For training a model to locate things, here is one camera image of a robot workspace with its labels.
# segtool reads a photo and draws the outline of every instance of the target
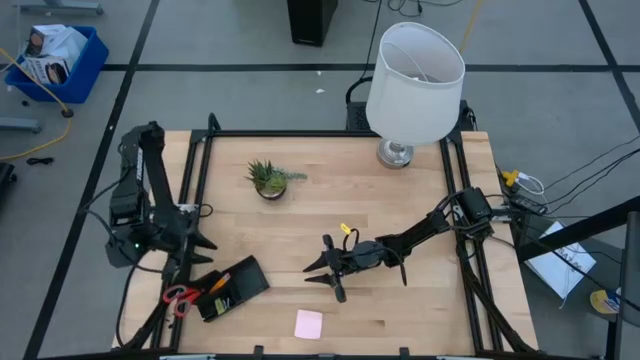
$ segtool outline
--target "yellow tag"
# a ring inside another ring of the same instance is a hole
[[[347,235],[351,234],[351,229],[349,229],[349,227],[344,223],[340,224],[340,229],[342,229],[342,231],[344,231]]]

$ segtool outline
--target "yellow clamp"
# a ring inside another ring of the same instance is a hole
[[[344,231],[344,233],[347,235],[351,234],[351,229],[349,229],[349,227],[344,223],[340,224],[340,229],[342,229],[342,231]]]
[[[512,187],[513,184],[516,183],[516,179],[518,178],[519,174],[520,172],[518,170],[513,170],[512,172],[503,171],[502,177],[504,178],[506,185],[508,187]]]

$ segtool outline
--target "yellow hose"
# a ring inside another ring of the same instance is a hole
[[[3,48],[0,48],[0,54],[4,55],[4,57],[6,57],[7,59],[9,59],[9,61],[18,67],[18,69],[20,69],[20,71],[22,71],[29,79],[31,79],[31,81],[33,81],[36,85],[40,86],[44,91],[47,92],[47,94],[51,95],[51,97],[53,97],[58,104],[60,104],[60,106],[62,107],[62,110],[65,113],[69,113],[69,108],[67,107],[67,105],[65,105],[65,103],[63,103],[57,96],[55,96],[55,94],[53,92],[51,92],[51,90],[47,89],[44,85],[42,85],[39,81],[37,81],[31,74],[29,74],[28,71],[26,71],[22,66],[20,66],[20,64],[18,64],[18,62],[11,57],[11,55],[9,55]],[[67,137],[67,134],[69,133],[69,130],[71,129],[71,118],[69,118],[67,120],[67,128],[64,130],[64,133],[62,133],[62,136],[55,138],[45,144],[42,144],[40,146],[36,146],[33,149],[27,150],[25,152],[19,153],[19,154],[15,154],[15,155],[9,155],[9,156],[3,156],[0,157],[0,161],[8,161],[8,160],[14,160],[17,158],[21,158],[23,156],[27,156],[29,154],[32,154],[36,151],[40,151],[44,148],[47,148],[61,140],[63,140],[65,137]]]
[[[476,5],[473,7],[473,12],[471,13],[471,19],[469,20],[469,25],[467,25],[467,30],[465,30],[464,32],[464,37],[462,38],[462,43],[460,44],[460,49],[458,50],[460,54],[462,54],[464,49],[467,47],[467,40],[471,35],[471,31],[473,30],[473,24],[476,22],[476,17],[478,17],[478,12],[482,7],[483,2],[484,0],[477,0]]]

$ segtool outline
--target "blue bin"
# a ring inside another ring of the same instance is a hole
[[[95,28],[88,26],[74,26],[82,35],[87,37],[87,43],[80,53],[80,57],[71,69],[71,74],[64,84],[46,84],[51,92],[66,103],[82,104],[89,97],[91,88],[95,84],[100,70],[109,56],[109,49],[98,37]],[[11,67],[4,79],[8,85],[22,90],[25,95],[36,101],[55,101],[51,95],[34,84],[25,74],[15,66]]]

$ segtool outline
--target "succulent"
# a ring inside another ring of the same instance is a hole
[[[246,177],[256,189],[265,194],[278,194],[287,187],[287,180],[306,179],[307,175],[274,168],[270,160],[253,160],[249,163],[249,175]]]
[[[274,173],[264,185],[264,192],[267,194],[277,194],[287,187],[287,178],[280,174]]]
[[[275,168],[274,171],[284,175],[284,177],[287,178],[287,180],[298,180],[298,179],[306,180],[307,179],[307,174],[297,173],[297,172],[288,172],[283,168]]]
[[[271,161],[265,161],[266,165],[258,160],[249,163],[249,175],[246,177],[258,190],[264,189],[267,181],[273,176],[274,169]]]

